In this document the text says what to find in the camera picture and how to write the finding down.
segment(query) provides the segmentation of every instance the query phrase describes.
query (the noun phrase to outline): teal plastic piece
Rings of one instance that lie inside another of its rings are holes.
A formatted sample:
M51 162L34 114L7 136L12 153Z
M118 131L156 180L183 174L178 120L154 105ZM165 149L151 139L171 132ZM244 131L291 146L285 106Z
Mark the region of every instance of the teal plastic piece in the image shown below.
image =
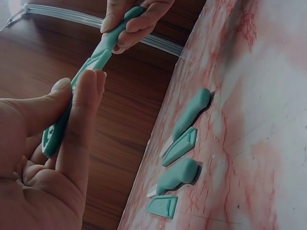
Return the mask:
M210 96L210 91L205 88L194 95L173 128L173 141L176 141L192 125L199 112L208 106Z
M197 137L197 129L194 127L188 130L177 139L167 151L162 166L166 167L173 163L178 158L189 152L195 147Z
M167 170L157 183L156 194L161 195L167 190L179 186L181 183L191 183L198 170L198 164L191 158L183 158Z
M172 219L175 214L178 197L175 195L158 195L149 202L146 211Z
M102 40L94 50L91 57L87 59L87 61L83 64L78 73L72 79L72 96L74 94L75 85L78 80L78 77L83 73L83 71L85 71L86 69L103 69L107 61L111 58L112 50L118 42L118 36L123 30L125 30L127 22L132 18L139 17L143 12L144 8L141 6L132 8L125 14L123 21L118 27L116 27L113 31L105 34L102 37ZM47 128L43 133L42 152L49 158L56 152L57 148L63 140L66 125L71 112L72 96L70 104L66 108L64 114L59 119L59 121L53 124L51 127Z

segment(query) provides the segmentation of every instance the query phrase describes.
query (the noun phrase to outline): pink marble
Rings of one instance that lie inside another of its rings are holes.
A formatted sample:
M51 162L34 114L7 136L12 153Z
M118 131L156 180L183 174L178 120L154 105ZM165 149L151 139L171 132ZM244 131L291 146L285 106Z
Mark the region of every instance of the pink marble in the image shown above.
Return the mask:
M208 0L179 59L119 230L306 229L307 4ZM195 185L173 220L146 213L167 168L159 153L200 88L213 104L194 125Z

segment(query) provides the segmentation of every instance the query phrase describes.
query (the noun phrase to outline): hand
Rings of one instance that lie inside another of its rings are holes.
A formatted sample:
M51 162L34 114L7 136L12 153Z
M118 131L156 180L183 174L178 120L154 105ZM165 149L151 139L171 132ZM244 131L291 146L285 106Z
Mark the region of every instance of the hand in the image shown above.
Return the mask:
M118 45L113 53L121 54L129 49L148 34L150 34L158 20L169 10L175 0L145 0L141 6L146 12L140 17L131 19L126 30L118 37ZM107 33L113 30L123 20L125 13L131 9L136 0L107 0L106 17L101 25L101 32Z
M79 78L66 135L57 155L41 152L40 133L55 123L71 99L69 79L50 94L0 99L0 226L2 229L81 229L94 118L106 75Z

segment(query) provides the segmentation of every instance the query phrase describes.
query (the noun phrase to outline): wood grain surface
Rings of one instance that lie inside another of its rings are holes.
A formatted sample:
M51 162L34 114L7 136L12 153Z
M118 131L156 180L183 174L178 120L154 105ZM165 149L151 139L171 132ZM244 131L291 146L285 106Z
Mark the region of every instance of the wood grain surface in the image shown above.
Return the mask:
M0 97L47 94L56 81L75 75L99 40L92 27L25 16L0 33ZM117 228L176 60L137 44L104 68L83 229Z
M101 18L106 15L106 0L27 0L26 2L60 7ZM205 2L206 0L175 0L171 9L157 23L153 34L184 46Z

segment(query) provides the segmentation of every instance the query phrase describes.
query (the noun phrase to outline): transparent tubing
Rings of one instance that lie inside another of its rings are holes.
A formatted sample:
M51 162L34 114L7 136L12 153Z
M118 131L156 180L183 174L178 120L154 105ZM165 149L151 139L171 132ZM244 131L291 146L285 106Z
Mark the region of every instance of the transparent tubing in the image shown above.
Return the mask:
M33 13L33 14L41 14L45 16L55 17L64 19L67 21L81 23L88 26L92 26L100 29L101 23L103 22L102 18L98 18L95 16L91 16L89 14L66 10L62 8L52 7L52 6L44 6L44 5L36 5L36 4L25 4L22 9L15 15L9 18L7 24L4 27L9 26L12 22L14 22L14 18L20 16L20 14ZM144 43L148 46L155 47L157 49L163 50L167 53L180 57L183 47L177 45L173 42L167 41L163 38L157 37L155 35L148 35L141 43Z

